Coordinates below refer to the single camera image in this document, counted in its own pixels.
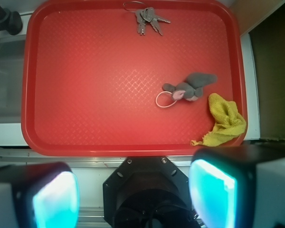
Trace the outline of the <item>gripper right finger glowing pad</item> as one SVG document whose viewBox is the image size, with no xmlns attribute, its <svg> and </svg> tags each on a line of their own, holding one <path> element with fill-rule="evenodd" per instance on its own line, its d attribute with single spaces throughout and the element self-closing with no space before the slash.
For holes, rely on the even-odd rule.
<svg viewBox="0 0 285 228">
<path fill-rule="evenodd" d="M 203 147 L 189 191 L 208 228 L 285 228 L 285 145 Z"/>
</svg>

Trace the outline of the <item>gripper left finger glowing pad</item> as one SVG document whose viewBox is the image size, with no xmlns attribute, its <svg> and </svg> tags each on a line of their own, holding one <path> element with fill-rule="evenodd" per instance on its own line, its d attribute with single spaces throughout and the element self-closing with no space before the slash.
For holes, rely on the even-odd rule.
<svg viewBox="0 0 285 228">
<path fill-rule="evenodd" d="M 74 228 L 76 175 L 64 162 L 0 167 L 0 228 Z"/>
</svg>

